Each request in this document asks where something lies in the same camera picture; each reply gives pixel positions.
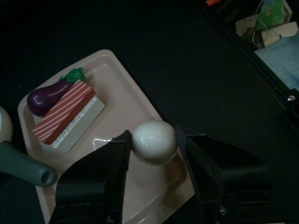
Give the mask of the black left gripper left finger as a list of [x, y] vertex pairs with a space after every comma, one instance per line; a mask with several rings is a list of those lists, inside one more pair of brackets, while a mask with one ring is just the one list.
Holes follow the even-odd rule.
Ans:
[[126, 130], [61, 174], [49, 224], [121, 224], [129, 153]]

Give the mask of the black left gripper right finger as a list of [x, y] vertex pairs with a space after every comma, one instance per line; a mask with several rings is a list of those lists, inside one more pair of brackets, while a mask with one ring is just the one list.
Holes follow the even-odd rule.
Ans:
[[174, 128], [190, 175], [200, 224], [273, 221], [272, 183], [264, 162], [192, 129]]

